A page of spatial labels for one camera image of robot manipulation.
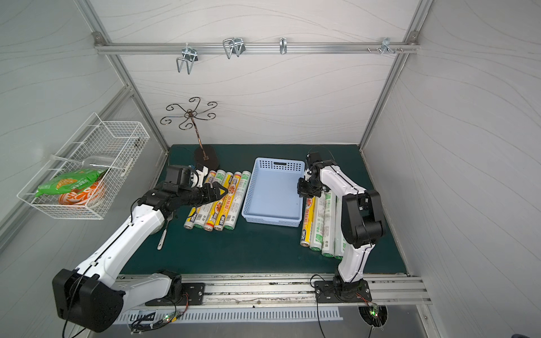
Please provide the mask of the light blue plastic basket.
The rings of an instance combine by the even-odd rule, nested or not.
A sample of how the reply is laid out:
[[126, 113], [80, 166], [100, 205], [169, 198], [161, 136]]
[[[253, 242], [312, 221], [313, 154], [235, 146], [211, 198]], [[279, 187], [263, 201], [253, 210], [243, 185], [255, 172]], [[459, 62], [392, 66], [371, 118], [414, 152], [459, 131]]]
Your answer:
[[297, 183], [304, 177], [302, 161], [259, 157], [242, 208], [248, 223], [297, 228], [303, 215], [303, 198]]

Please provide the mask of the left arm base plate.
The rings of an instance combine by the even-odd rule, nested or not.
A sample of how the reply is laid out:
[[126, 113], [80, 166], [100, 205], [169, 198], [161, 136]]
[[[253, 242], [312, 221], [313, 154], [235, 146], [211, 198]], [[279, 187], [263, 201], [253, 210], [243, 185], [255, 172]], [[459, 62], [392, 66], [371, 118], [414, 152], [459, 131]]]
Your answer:
[[200, 306], [203, 304], [206, 285], [204, 283], [183, 283], [165, 297], [147, 301], [145, 306]]

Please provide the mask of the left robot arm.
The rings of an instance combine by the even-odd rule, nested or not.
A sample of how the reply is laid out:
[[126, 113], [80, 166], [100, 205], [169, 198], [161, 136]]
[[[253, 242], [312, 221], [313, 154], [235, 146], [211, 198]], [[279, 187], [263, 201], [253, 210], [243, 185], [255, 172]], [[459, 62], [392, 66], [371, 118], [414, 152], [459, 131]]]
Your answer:
[[158, 184], [136, 202], [130, 216], [76, 269], [59, 271], [52, 280], [56, 312], [94, 332], [111, 327], [123, 312], [155, 299], [176, 303], [183, 298], [182, 278], [174, 273], [154, 273], [142, 280], [117, 284], [117, 277], [140, 245], [171, 219], [182, 206], [199, 207], [228, 194], [220, 183], [201, 187]]

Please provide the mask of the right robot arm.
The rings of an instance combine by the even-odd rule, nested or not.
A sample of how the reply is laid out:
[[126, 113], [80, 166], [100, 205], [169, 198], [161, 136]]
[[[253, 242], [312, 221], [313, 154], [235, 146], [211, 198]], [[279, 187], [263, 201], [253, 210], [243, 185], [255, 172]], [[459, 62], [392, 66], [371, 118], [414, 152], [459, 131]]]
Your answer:
[[333, 192], [341, 198], [341, 232], [347, 242], [345, 254], [333, 278], [336, 292], [352, 292], [364, 277], [369, 255], [385, 235], [380, 194], [350, 179], [332, 160], [310, 161], [297, 183], [300, 197], [320, 197]]

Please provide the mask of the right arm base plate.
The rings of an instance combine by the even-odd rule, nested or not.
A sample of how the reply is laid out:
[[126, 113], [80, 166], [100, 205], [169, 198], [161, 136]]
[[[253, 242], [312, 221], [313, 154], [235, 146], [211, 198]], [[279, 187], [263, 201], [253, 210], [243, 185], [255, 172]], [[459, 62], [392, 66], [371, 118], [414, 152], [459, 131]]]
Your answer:
[[363, 279], [355, 283], [318, 280], [311, 282], [311, 286], [314, 288], [316, 300], [322, 304], [369, 304], [373, 301], [369, 284]]

